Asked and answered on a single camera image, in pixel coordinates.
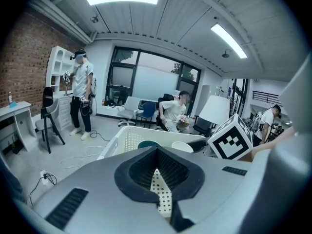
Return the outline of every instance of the laundry basket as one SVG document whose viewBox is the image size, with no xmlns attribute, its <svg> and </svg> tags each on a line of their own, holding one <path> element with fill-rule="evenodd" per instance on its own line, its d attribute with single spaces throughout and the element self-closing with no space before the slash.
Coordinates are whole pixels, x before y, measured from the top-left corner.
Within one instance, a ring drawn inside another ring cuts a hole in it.
<svg viewBox="0 0 312 234">
<path fill-rule="evenodd" d="M 135 150 L 137 149 L 137 145 L 142 140 L 152 140 L 159 143 L 163 147 L 171 147 L 172 143 L 176 141 L 190 142 L 200 138 L 204 137 L 199 135 L 186 135 L 141 127 L 125 126 L 109 142 L 101 155 L 110 157 Z M 163 217 L 170 217 L 172 207 L 171 191 L 163 180 L 158 169 L 155 170 L 153 175 L 151 191 L 159 196 L 159 212 Z"/>
</svg>

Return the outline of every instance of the tree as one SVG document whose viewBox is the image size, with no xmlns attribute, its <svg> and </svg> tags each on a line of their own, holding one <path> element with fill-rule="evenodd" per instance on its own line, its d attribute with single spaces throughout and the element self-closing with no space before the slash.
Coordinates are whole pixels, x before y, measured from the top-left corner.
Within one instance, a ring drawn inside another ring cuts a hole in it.
<svg viewBox="0 0 312 234">
<path fill-rule="evenodd" d="M 181 68 L 181 64 L 176 62 L 174 69 L 171 70 L 171 73 L 174 73 L 174 74 L 178 75 L 180 68 Z M 191 69 L 189 69 L 189 68 L 187 68 L 187 69 L 184 68 L 182 70 L 182 77 L 186 78 L 186 79 L 194 80 L 194 75 L 191 73 Z"/>
<path fill-rule="evenodd" d="M 117 50 L 117 54 L 115 56 L 115 62 L 122 62 L 123 60 L 129 59 L 133 56 L 133 51 L 123 51 Z"/>
</svg>

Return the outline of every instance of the brick wall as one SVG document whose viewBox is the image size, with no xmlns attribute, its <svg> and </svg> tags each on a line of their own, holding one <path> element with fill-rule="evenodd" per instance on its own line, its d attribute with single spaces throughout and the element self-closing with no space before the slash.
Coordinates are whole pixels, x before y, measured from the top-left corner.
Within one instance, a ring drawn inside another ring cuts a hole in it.
<svg viewBox="0 0 312 234">
<path fill-rule="evenodd" d="M 14 101 L 32 104 L 32 116 L 40 113 L 48 61 L 55 46 L 74 52 L 84 44 L 44 15 L 26 8 L 0 52 L 0 107 L 9 104 L 11 91 Z"/>
</svg>

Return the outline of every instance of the gray chair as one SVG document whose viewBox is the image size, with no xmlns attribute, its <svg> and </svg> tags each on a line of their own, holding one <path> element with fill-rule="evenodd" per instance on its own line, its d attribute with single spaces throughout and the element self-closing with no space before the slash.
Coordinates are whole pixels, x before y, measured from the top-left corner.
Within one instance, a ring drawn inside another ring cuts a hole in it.
<svg viewBox="0 0 312 234">
<path fill-rule="evenodd" d="M 120 120 L 120 123 L 118 123 L 118 127 L 120 127 L 121 124 L 127 124 L 129 126 L 129 124 L 131 123 L 135 125 L 135 123 L 131 121 L 131 119 L 136 117 L 137 115 L 138 104 L 140 103 L 140 100 L 141 100 L 140 98 L 129 96 L 124 106 L 117 107 L 118 109 L 117 115 L 119 117 L 126 118 Z"/>
<path fill-rule="evenodd" d="M 41 131 L 43 141 L 44 141 L 44 133 L 45 133 L 45 139 L 47 142 L 48 151 L 49 153 L 51 153 L 49 139 L 48 139 L 48 128 L 52 128 L 54 132 L 56 133 L 56 135 L 62 141 L 63 145 L 65 145 L 65 142 L 62 139 L 61 135 L 59 134 L 59 131 L 55 125 L 55 122 L 58 122 L 58 117 L 59 117 L 59 99 L 55 99 L 53 104 L 49 107 L 46 107 L 45 109 L 47 113 L 43 115 L 43 119 L 37 120 L 35 125 L 36 125 L 36 128 L 39 131 Z"/>
</svg>

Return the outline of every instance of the black pants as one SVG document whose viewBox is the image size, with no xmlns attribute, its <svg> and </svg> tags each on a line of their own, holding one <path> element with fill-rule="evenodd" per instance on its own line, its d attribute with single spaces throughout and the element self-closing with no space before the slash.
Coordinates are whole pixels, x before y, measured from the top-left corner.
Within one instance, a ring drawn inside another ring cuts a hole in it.
<svg viewBox="0 0 312 234">
<path fill-rule="evenodd" d="M 261 143 L 261 139 L 258 138 L 256 135 L 253 136 L 253 146 L 258 146 Z"/>
<path fill-rule="evenodd" d="M 70 115 L 72 116 L 72 120 L 74 123 L 74 126 L 78 128 L 80 126 L 79 120 L 78 120 L 78 111 L 80 109 L 80 113 L 82 116 L 82 120 L 85 126 L 85 131 L 90 132 L 91 131 L 91 123 L 90 123 L 90 104 L 86 107 L 83 107 L 83 102 L 79 100 L 79 97 L 73 96 L 72 99 L 72 105 L 70 108 Z"/>
</svg>

